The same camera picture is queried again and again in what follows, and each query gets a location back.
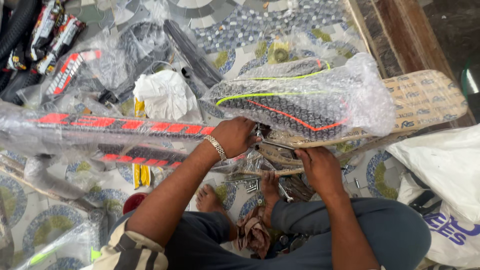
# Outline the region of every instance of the bare foot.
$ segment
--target bare foot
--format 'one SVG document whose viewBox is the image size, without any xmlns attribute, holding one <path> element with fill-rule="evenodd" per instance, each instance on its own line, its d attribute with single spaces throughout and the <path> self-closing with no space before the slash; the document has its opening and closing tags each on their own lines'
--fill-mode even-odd
<svg viewBox="0 0 480 270">
<path fill-rule="evenodd" d="M 272 210 L 275 203 L 280 199 L 278 194 L 278 179 L 279 175 L 275 175 L 274 172 L 266 172 L 262 176 L 262 193 L 265 198 L 265 212 L 263 216 L 263 222 L 267 228 L 271 228 Z"/>
<path fill-rule="evenodd" d="M 237 238 L 237 227 L 233 224 L 232 220 L 227 215 L 225 209 L 223 209 L 222 202 L 218 199 L 215 190 L 209 184 L 204 185 L 198 189 L 197 194 L 197 209 L 200 212 L 220 212 L 222 213 L 230 223 L 230 235 L 228 240 L 233 241 Z"/>
</svg>

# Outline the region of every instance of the hand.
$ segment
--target hand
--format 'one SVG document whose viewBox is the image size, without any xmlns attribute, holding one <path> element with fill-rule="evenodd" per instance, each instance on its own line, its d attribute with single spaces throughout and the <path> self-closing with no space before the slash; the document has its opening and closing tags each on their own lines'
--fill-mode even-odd
<svg viewBox="0 0 480 270">
<path fill-rule="evenodd" d="M 234 158 L 247 151 L 248 147 L 261 138 L 250 136 L 255 122 L 245 117 L 236 117 L 232 120 L 222 121 L 210 133 L 225 151 L 227 158 Z"/>
<path fill-rule="evenodd" d="M 297 149 L 295 153 L 303 162 L 310 185 L 325 202 L 333 198 L 345 197 L 342 185 L 340 162 L 328 149 L 313 147 Z"/>
</svg>

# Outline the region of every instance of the striped sleeve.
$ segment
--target striped sleeve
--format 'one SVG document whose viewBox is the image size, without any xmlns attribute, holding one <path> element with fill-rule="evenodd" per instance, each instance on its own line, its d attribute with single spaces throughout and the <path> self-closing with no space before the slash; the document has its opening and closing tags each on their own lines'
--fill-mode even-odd
<svg viewBox="0 0 480 270">
<path fill-rule="evenodd" d="M 127 220 L 113 232 L 95 260 L 93 270 L 166 270 L 167 257 L 159 244 L 145 236 L 125 231 Z"/>
</svg>

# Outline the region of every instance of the red lettering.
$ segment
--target red lettering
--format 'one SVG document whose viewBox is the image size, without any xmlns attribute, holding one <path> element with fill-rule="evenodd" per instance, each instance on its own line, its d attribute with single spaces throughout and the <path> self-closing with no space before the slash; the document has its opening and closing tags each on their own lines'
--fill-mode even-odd
<svg viewBox="0 0 480 270">
<path fill-rule="evenodd" d="M 181 164 L 181 162 L 178 162 L 178 161 L 177 161 L 177 162 L 174 162 L 172 165 L 170 165 L 170 167 L 176 168 L 176 167 L 178 167 L 180 164 Z"/>
<path fill-rule="evenodd" d="M 115 154 L 106 154 L 100 160 L 101 161 L 114 161 L 117 160 L 119 156 Z"/>
<path fill-rule="evenodd" d="M 55 91 L 53 91 L 54 94 L 60 94 L 61 92 L 63 92 L 63 90 L 65 89 L 65 86 L 67 86 L 68 82 L 70 81 L 72 77 L 70 75 L 68 75 L 68 77 L 65 79 L 65 82 L 63 83 L 63 86 L 62 88 L 60 87 L 57 87 L 55 88 Z"/>
<path fill-rule="evenodd" d="M 119 119 L 120 121 L 125 121 L 126 123 L 123 124 L 122 129 L 136 129 L 141 126 L 144 121 L 142 120 L 135 120 L 135 119 Z"/>
<path fill-rule="evenodd" d="M 145 160 L 146 160 L 146 158 L 134 158 L 134 159 L 132 160 L 132 163 L 141 164 L 141 163 L 143 163 Z"/>
<path fill-rule="evenodd" d="M 214 129 L 215 129 L 214 126 L 206 126 L 202 129 L 200 133 L 204 135 L 209 135 Z"/>
<path fill-rule="evenodd" d="M 67 70 L 68 63 L 69 63 L 70 61 L 75 61 L 75 60 L 77 60 L 77 57 L 78 57 L 78 53 L 73 53 L 73 54 L 71 54 L 71 55 L 67 58 L 67 60 L 65 60 L 65 63 L 64 63 L 63 66 L 61 67 L 61 70 L 60 70 L 60 71 L 61 71 L 62 73 L 64 73 L 65 70 Z"/>
<path fill-rule="evenodd" d="M 130 162 L 133 158 L 129 156 L 121 156 L 119 159 L 117 159 L 118 162 Z"/>
<path fill-rule="evenodd" d="M 155 166 L 162 167 L 162 166 L 165 166 L 167 163 L 168 163 L 167 160 L 161 160 L 161 161 L 157 162 L 157 164 L 155 164 Z"/>
<path fill-rule="evenodd" d="M 170 123 L 154 122 L 155 124 L 150 128 L 153 131 L 164 131 Z"/>
<path fill-rule="evenodd" d="M 153 166 L 158 162 L 158 160 L 150 159 L 147 162 L 144 163 L 146 166 Z"/>
<path fill-rule="evenodd" d="M 198 133 L 200 131 L 200 129 L 202 128 L 199 125 L 172 124 L 167 129 L 167 131 L 177 133 L 177 132 L 180 132 L 184 127 L 188 127 L 187 130 L 185 131 L 185 133 L 190 133 L 190 134 Z"/>
<path fill-rule="evenodd" d="M 115 118 L 82 115 L 77 119 L 77 122 L 72 122 L 70 124 L 104 127 L 113 124 L 113 122 L 115 122 Z"/>
<path fill-rule="evenodd" d="M 67 124 L 67 122 L 63 122 L 63 120 L 67 118 L 69 115 L 65 113 L 49 113 L 42 118 L 39 119 L 30 119 L 30 122 L 39 122 L 39 123 L 51 123 L 51 124 Z"/>
</svg>

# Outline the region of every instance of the dark gray pants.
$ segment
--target dark gray pants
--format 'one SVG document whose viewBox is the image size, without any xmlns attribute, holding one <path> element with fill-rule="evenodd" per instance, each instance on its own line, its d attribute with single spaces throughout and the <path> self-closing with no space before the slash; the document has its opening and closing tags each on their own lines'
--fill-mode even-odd
<svg viewBox="0 0 480 270">
<path fill-rule="evenodd" d="M 351 202 L 381 265 L 387 270 L 417 267 L 431 242 L 430 231 L 418 213 L 386 199 L 356 198 Z M 228 241 L 229 235 L 228 220 L 222 214 L 185 212 L 165 247 L 168 269 L 332 269 L 330 221 L 322 201 L 292 204 L 278 201 L 272 212 L 272 227 L 286 233 L 315 236 L 283 257 L 243 258 L 219 246 Z"/>
</svg>

